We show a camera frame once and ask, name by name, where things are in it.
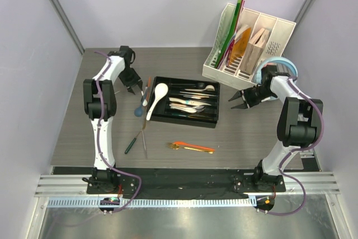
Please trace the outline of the steel chopstick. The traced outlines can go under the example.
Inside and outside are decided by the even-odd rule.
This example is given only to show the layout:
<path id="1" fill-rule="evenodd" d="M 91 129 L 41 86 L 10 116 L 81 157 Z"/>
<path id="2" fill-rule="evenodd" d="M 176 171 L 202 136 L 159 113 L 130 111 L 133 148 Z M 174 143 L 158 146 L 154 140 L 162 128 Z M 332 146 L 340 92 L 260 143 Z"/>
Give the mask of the steel chopstick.
<path id="1" fill-rule="evenodd" d="M 143 151 L 144 151 L 144 156 L 145 156 L 145 159 L 147 160 L 148 159 L 148 152 L 147 152 L 147 145 L 146 145 L 146 140 L 145 140 L 145 127 L 146 127 L 146 118 L 144 117 L 143 118 L 143 125 L 142 125 L 142 128 L 141 128 L 141 134 L 142 134 L 142 141 L 143 141 Z"/>

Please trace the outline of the beige wooden spoon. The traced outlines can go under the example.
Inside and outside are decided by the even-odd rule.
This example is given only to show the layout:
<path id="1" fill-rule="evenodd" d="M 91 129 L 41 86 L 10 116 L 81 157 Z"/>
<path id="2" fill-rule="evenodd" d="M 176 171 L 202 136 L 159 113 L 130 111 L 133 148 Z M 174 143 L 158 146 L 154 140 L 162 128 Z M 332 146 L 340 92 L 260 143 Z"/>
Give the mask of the beige wooden spoon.
<path id="1" fill-rule="evenodd" d="M 185 88 L 184 90 L 190 92 L 215 91 L 215 87 L 213 85 L 205 85 L 203 89 Z"/>

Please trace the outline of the beige sheathed knife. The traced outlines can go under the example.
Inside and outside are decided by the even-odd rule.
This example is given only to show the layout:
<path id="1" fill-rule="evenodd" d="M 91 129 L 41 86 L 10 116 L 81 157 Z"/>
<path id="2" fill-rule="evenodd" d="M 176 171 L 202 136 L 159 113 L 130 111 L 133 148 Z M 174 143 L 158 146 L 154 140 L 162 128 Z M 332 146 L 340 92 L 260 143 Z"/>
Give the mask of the beige sheathed knife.
<path id="1" fill-rule="evenodd" d="M 169 100 L 170 100 L 170 102 L 176 102 L 176 103 L 190 105 L 190 106 L 201 106 L 201 105 L 210 106 L 210 104 L 207 102 L 201 102 L 201 101 L 195 101 L 195 100 L 183 100 L 183 99 L 178 99 L 178 98 L 174 98 L 174 97 L 170 97 Z"/>

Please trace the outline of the orange plastic utensil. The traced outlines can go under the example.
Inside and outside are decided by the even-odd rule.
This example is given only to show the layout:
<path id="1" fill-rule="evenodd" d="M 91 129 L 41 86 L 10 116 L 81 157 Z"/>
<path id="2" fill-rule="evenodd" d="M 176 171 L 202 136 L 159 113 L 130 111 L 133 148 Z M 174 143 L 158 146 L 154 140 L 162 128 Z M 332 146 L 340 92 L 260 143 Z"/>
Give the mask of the orange plastic utensil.
<path id="1" fill-rule="evenodd" d="M 213 148 L 198 146 L 198 145 L 189 144 L 189 143 L 180 142 L 180 141 L 176 141 L 173 144 L 175 144 L 176 146 L 179 146 L 179 147 L 184 147 L 184 148 L 192 148 L 195 150 L 206 151 L 206 152 L 215 152 L 215 149 L 213 149 Z"/>

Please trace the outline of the white file organizer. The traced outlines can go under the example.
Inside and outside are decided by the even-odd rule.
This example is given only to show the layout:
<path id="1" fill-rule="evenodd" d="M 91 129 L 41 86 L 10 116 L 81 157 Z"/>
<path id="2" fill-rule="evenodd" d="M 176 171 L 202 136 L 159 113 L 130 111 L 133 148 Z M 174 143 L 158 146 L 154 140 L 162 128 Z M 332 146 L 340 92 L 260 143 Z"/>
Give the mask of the white file organizer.
<path id="1" fill-rule="evenodd" d="M 296 23 L 227 4 L 202 75 L 243 90 L 259 83 L 266 59 L 282 56 Z"/>

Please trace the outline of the large white rice spoon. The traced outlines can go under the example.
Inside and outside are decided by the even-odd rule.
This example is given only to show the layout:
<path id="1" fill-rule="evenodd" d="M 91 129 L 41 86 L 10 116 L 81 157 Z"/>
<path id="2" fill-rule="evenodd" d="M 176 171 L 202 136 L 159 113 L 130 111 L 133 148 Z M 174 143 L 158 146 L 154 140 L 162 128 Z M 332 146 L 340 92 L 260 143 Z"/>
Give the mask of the large white rice spoon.
<path id="1" fill-rule="evenodd" d="M 165 83 L 159 83 L 156 85 L 156 87 L 154 89 L 154 101 L 153 101 L 151 107 L 149 108 L 149 111 L 146 116 L 146 121 L 150 120 L 157 103 L 162 98 L 164 98 L 167 93 L 168 93 L 168 86 Z"/>

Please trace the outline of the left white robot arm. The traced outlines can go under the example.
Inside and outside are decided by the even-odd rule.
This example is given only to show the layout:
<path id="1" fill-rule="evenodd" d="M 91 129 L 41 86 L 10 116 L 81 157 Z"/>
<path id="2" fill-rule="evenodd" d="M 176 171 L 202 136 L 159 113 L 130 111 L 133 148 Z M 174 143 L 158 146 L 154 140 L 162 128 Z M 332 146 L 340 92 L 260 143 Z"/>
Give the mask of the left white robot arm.
<path id="1" fill-rule="evenodd" d="M 95 162 L 88 184 L 101 188 L 108 194 L 119 187 L 112 151 L 112 121 L 117 111 L 114 82 L 119 79 L 126 90 L 143 90 L 143 82 L 131 66 L 135 51 L 126 45 L 109 53 L 98 52 L 106 61 L 100 71 L 91 79 L 83 81 L 84 112 L 89 117 L 95 139 Z"/>

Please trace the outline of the orange book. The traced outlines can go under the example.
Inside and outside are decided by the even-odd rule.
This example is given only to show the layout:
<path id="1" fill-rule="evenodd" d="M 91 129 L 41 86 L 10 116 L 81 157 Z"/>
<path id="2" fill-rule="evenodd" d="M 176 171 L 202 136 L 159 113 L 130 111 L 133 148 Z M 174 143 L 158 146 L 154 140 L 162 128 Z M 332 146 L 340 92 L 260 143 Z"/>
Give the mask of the orange book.
<path id="1" fill-rule="evenodd" d="M 231 65 L 234 60 L 244 55 L 250 35 L 251 27 L 247 24 L 242 25 L 236 32 L 233 44 L 229 48 L 227 66 Z"/>

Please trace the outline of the light blue headphones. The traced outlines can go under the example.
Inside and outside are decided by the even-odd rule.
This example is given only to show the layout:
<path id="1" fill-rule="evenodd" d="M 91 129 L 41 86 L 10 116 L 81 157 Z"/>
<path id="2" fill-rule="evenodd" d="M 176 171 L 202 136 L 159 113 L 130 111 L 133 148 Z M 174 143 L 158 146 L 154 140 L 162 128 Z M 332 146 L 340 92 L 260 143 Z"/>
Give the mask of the light blue headphones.
<path id="1" fill-rule="evenodd" d="M 276 70 L 279 73 L 288 73 L 289 77 L 291 77 L 291 76 L 298 77 L 298 70 L 292 61 L 290 61 L 284 57 L 270 57 L 270 58 L 266 58 L 260 64 L 258 64 L 258 66 L 255 69 L 255 73 L 252 78 L 252 82 L 254 82 L 257 85 L 261 85 L 263 83 L 264 74 L 265 74 L 265 72 L 267 72 L 267 71 L 263 71 L 263 69 L 267 66 L 276 67 L 276 69 L 274 68 L 274 70 Z M 273 100 L 277 100 L 277 99 L 284 102 L 284 99 L 280 99 L 275 96 L 269 96 L 262 100 L 259 100 L 257 98 L 257 100 L 252 101 L 253 104 L 251 107 L 256 106 L 256 105 L 258 105 L 262 102 L 265 102 L 265 101 L 273 101 Z"/>

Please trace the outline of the black measuring scoop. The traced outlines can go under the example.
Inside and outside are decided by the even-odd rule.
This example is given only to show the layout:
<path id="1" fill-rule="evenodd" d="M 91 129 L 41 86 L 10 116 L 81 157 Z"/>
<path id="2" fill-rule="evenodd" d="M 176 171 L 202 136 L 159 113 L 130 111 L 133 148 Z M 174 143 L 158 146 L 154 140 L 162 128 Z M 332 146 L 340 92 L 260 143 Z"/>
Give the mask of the black measuring scoop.
<path id="1" fill-rule="evenodd" d="M 204 82 L 196 82 L 196 83 L 171 83 L 172 87 L 182 87 L 182 88 L 196 88 L 203 89 L 205 87 Z"/>

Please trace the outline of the tan book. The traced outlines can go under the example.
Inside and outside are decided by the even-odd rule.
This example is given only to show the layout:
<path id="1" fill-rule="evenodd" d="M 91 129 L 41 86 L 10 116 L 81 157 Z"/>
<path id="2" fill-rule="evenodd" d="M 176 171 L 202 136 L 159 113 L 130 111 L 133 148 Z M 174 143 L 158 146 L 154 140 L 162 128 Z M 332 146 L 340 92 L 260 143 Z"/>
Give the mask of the tan book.
<path id="1" fill-rule="evenodd" d="M 247 74 L 253 74 L 254 68 L 266 47 L 270 37 L 270 30 L 261 28 L 249 40 L 241 61 L 240 70 Z"/>

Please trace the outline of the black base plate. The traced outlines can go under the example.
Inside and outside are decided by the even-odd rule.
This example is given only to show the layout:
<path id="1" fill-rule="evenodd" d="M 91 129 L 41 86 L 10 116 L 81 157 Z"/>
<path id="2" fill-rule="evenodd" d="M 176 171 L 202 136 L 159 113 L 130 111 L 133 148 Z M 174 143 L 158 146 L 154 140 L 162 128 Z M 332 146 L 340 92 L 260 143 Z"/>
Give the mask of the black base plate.
<path id="1" fill-rule="evenodd" d="M 244 193 L 283 193 L 281 175 L 271 176 L 254 170 L 187 169 L 187 168 L 124 168 L 120 174 L 111 169 L 93 168 L 87 193 L 104 194 L 121 191 L 128 198 L 136 190 L 144 199 L 208 199 L 211 196 L 239 197 Z"/>

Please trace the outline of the white spoon behind tray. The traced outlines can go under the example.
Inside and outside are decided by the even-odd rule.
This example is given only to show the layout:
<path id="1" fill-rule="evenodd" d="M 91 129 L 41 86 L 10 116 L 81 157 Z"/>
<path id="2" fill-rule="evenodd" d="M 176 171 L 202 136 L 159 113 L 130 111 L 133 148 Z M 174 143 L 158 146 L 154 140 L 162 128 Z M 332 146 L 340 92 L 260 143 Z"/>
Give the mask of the white spoon behind tray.
<path id="1" fill-rule="evenodd" d="M 148 87 L 146 87 L 143 91 L 143 95 L 142 95 L 142 98 L 141 98 L 141 105 L 142 106 L 146 106 L 148 101 L 147 101 L 147 92 L 148 92 Z"/>

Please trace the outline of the gold knife green handle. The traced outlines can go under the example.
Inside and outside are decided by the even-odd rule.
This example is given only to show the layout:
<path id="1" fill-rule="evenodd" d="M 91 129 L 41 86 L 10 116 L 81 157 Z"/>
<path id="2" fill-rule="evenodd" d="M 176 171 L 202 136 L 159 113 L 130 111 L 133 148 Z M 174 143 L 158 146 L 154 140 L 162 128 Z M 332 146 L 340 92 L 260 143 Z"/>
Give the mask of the gold knife green handle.
<path id="1" fill-rule="evenodd" d="M 171 117 L 184 117 L 184 118 L 196 118 L 196 119 L 209 119 L 215 120 L 217 116 L 215 114 L 184 114 L 184 113 L 169 113 Z"/>

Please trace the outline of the black utensil tray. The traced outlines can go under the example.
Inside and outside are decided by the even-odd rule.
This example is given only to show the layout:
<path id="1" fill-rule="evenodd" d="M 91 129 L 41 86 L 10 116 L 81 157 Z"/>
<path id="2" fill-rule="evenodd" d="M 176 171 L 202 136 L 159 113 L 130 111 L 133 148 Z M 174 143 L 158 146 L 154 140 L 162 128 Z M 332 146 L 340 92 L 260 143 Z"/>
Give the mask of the black utensil tray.
<path id="1" fill-rule="evenodd" d="M 155 100 L 155 88 L 160 84 L 168 92 L 155 105 L 150 121 L 215 128 L 219 120 L 220 84 L 171 77 L 154 78 L 149 106 Z"/>

